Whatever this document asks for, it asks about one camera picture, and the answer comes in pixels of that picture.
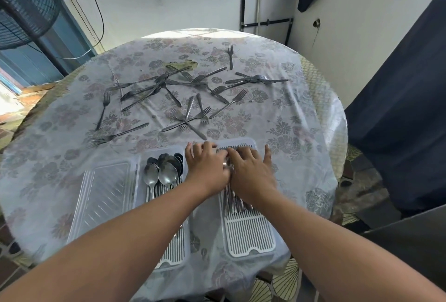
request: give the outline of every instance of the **plastic container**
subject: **plastic container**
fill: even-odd
[[[250,146],[257,149],[256,142],[251,138],[239,138],[218,141],[217,152],[221,149]],[[223,192],[219,195],[220,218],[223,229],[223,240],[226,253],[240,260],[265,256],[276,248],[273,226],[266,217],[257,210],[245,209],[242,213],[228,214],[223,211]]]
[[[133,208],[136,208],[145,203],[146,195],[147,195],[147,185],[143,180],[144,167],[147,164],[147,159],[149,157],[154,157],[158,159],[161,154],[169,154],[174,155],[175,153],[180,153],[183,156],[183,175],[181,176],[182,182],[187,175],[187,163],[186,158],[184,156],[185,147],[181,147],[178,145],[150,149],[143,154],[141,154],[141,161],[138,169],[138,186],[135,189],[134,198],[133,198]],[[184,265],[190,257],[190,227],[189,227],[189,218],[187,218],[183,226],[176,233],[176,236],[172,238],[169,246],[164,252],[161,260],[156,265],[154,272],[161,272],[165,270],[177,269],[180,266]]]
[[[133,156],[101,162],[84,173],[67,243],[131,209],[139,163]]]

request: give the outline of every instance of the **right hand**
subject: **right hand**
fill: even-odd
[[[228,148],[227,152],[234,165],[231,189],[245,202],[258,208],[264,194],[277,190],[277,182],[271,168],[271,150],[265,145],[265,158],[257,150],[240,147]]]

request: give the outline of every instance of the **wire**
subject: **wire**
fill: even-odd
[[[100,15],[100,17],[101,17],[101,22],[102,22],[102,35],[101,35],[101,38],[99,39],[99,41],[98,41],[92,48],[90,48],[88,51],[86,51],[85,53],[83,53],[81,56],[78,56],[78,57],[75,57],[75,58],[61,58],[61,57],[55,56],[55,58],[57,58],[57,59],[61,59],[61,60],[77,60],[77,59],[80,59],[81,57],[84,57],[86,54],[90,53],[90,52],[93,50],[94,47],[96,47],[97,45],[99,45],[99,44],[101,43],[101,41],[102,41],[102,39],[103,39],[103,37],[104,37],[104,33],[105,33],[104,18],[103,18],[103,16],[102,16],[102,12],[101,12],[101,9],[99,8],[98,1],[97,1],[97,0],[95,0],[95,4],[96,4],[96,7],[98,8],[98,12],[99,12],[99,15]],[[42,52],[41,50],[34,48],[34,47],[31,46],[29,43],[27,43],[27,45],[28,45],[29,47],[31,47],[33,50],[38,51],[38,52],[40,52],[40,53],[43,54],[43,52]]]

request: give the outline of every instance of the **table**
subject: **table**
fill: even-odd
[[[83,172],[98,160],[199,140],[190,130],[160,133],[173,122],[175,108],[164,91],[124,113],[118,99],[129,89],[114,91],[103,127],[95,132],[103,91],[115,80],[132,82],[159,75],[171,62],[197,66],[192,75],[229,66],[229,44],[234,45],[234,70],[209,77],[211,88],[238,78],[236,71],[286,77],[290,82],[244,85],[249,93],[243,103],[234,104],[200,129],[216,142],[250,136],[259,148],[268,143],[279,189],[307,209],[330,216],[347,150],[347,126],[342,105],[328,83],[297,52],[275,41],[231,30],[176,30],[134,40],[78,68],[41,100],[4,151],[0,203],[27,254],[41,262],[64,246]],[[197,93],[195,88],[181,85],[170,89],[183,107],[188,97]],[[231,99],[240,89],[222,95]],[[200,93],[205,106],[223,106],[208,91]],[[92,136],[124,131],[147,121],[148,128],[97,149],[85,147]],[[192,255],[184,269],[153,275],[136,296],[163,299],[228,285],[248,288],[255,273],[287,258],[288,250],[280,242],[274,260],[268,263],[234,262],[225,257],[217,204],[217,198],[211,198],[191,215]]]

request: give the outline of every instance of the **floral tablecloth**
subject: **floral tablecloth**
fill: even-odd
[[[44,111],[24,124],[6,148],[0,165],[0,204],[22,249],[37,262],[64,246],[70,231],[83,172],[95,162],[138,154],[172,144],[186,145],[199,138],[191,130],[160,130],[174,122],[175,104],[161,91],[121,112],[119,101],[134,85],[112,92],[103,125],[95,132],[103,92],[114,81],[132,82],[166,71],[166,64],[191,65],[192,75],[229,66],[227,46],[234,45],[234,70],[209,77],[211,88],[238,78],[234,72],[288,78],[274,85],[247,84],[222,93],[233,98],[242,88],[243,101],[232,105],[209,125],[197,125],[211,140],[252,137],[259,148],[268,143],[279,189],[296,203],[329,217],[337,178],[347,150],[347,127],[341,103],[323,77],[295,51],[259,36],[215,29],[177,30],[153,34],[103,53],[67,77],[67,90],[43,102]],[[185,107],[198,91],[205,106],[224,104],[209,91],[170,86]],[[142,130],[97,149],[87,149],[91,137],[128,130],[145,122]],[[234,262],[223,250],[218,199],[210,198],[190,217],[191,258],[181,270],[153,274],[136,297],[153,300],[200,294],[220,287],[247,288],[255,274],[281,262],[289,253],[278,242],[268,260]]]

